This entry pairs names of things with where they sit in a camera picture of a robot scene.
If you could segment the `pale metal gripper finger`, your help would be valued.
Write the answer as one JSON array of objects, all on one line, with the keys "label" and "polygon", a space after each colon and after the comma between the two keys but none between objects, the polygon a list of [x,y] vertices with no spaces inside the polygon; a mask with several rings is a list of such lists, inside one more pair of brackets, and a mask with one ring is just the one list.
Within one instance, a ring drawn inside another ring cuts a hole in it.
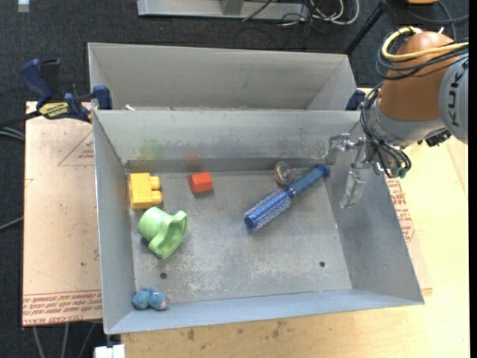
[{"label": "pale metal gripper finger", "polygon": [[325,164],[332,166],[336,163],[336,158],[340,152],[347,150],[347,145],[350,140],[349,134],[339,134],[329,138],[329,147],[326,153]]},{"label": "pale metal gripper finger", "polygon": [[340,199],[342,209],[352,207],[358,204],[363,196],[367,181],[364,179],[360,169],[351,169],[347,173],[344,187],[344,194]]}]

